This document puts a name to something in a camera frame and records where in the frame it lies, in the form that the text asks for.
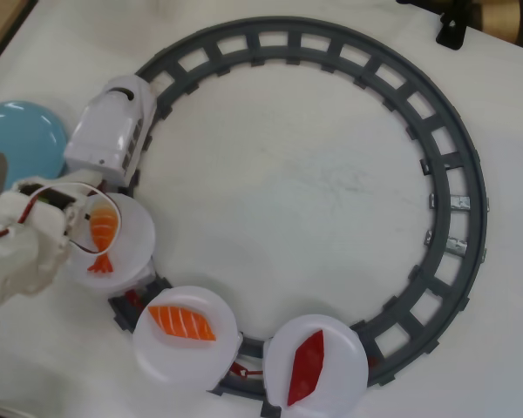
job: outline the shrimp tail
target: shrimp tail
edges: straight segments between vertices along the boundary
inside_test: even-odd
[[[94,273],[112,273],[114,269],[112,268],[111,261],[108,259],[108,255],[101,254],[95,260],[95,264],[90,266],[87,271]]]

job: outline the cable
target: cable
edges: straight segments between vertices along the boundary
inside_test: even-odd
[[[88,185],[87,183],[81,183],[81,182],[78,182],[78,181],[72,181],[72,182],[65,182],[65,183],[55,183],[53,185],[44,185],[43,187],[38,188],[35,192],[33,192],[30,195],[29,203],[24,208],[24,211],[22,212],[21,216],[17,220],[17,223],[18,224],[23,224],[27,220],[27,218],[29,217],[29,214],[31,213],[31,209],[37,203],[39,194],[41,194],[45,190],[51,189],[53,187],[62,187],[62,186],[66,186],[66,185],[83,186],[83,187],[85,187],[85,188],[87,188],[89,190],[94,191],[99,196],[101,196],[102,198],[106,199],[106,201],[112,206],[112,208],[116,212],[116,216],[119,219],[118,224],[116,226],[116,232],[114,233],[114,237],[112,238],[111,243],[109,244],[109,246],[105,250],[103,250],[101,252],[95,252],[95,251],[92,251],[92,250],[90,250],[88,248],[85,248],[84,246],[81,246],[80,244],[78,244],[75,241],[70,240],[70,243],[73,246],[75,246],[82,253],[94,254],[94,255],[97,255],[97,256],[108,253],[111,250],[111,248],[114,246],[114,243],[116,242],[116,240],[119,237],[120,229],[121,229],[121,226],[122,226],[122,214],[120,213],[119,207],[116,205],[116,203],[114,202],[114,200],[112,198],[110,198],[109,196],[107,196],[106,194],[101,192],[97,187],[94,187],[92,185]],[[8,229],[3,229],[2,231],[0,231],[0,238],[5,236],[5,235],[7,235],[8,233],[10,233],[10,231]]]

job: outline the blue plastic lid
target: blue plastic lid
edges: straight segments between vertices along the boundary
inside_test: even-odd
[[[0,103],[0,152],[8,161],[4,189],[32,176],[55,179],[64,167],[66,134],[56,115],[30,102]]]

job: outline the white table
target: white table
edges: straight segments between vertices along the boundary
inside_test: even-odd
[[[0,58],[0,101],[45,105],[70,131],[109,78],[242,17],[315,17],[389,45],[440,87],[472,136],[490,198],[488,254],[434,353],[370,389],[351,416],[523,416],[523,50],[474,30],[447,50],[434,42],[438,17],[393,0],[171,0],[161,9],[41,0]],[[370,317],[406,284],[431,223],[419,151],[400,127],[365,92],[313,68],[267,64],[206,80],[158,126],[143,160],[137,198],[158,229],[157,269],[218,292],[258,337],[298,314]],[[453,229],[465,233],[461,218]],[[74,418],[254,418],[261,406],[150,382],[105,299],[63,278],[0,308],[0,401]]]

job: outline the red tuna slice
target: red tuna slice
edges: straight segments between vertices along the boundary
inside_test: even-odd
[[[293,373],[290,377],[288,406],[314,392],[322,372],[323,355],[323,330],[312,334],[296,349]]]

